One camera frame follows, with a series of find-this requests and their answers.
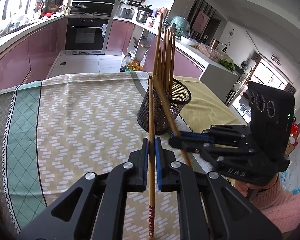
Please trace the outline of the pink sleeve right forearm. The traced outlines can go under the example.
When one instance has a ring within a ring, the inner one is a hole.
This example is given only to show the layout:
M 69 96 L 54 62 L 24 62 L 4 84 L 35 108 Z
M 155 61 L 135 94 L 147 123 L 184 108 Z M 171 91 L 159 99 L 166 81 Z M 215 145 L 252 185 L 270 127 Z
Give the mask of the pink sleeve right forearm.
M 286 191 L 279 180 L 272 188 L 258 193 L 252 203 L 282 233 L 293 231 L 300 224 L 300 192 Z

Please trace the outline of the person right hand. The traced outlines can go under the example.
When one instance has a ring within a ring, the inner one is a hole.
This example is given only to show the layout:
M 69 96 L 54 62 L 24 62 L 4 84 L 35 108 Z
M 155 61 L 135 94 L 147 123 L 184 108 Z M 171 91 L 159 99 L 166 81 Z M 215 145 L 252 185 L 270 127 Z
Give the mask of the person right hand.
M 243 181 L 235 180 L 235 188 L 240 194 L 246 197 L 248 195 L 248 191 L 252 189 L 252 185 Z

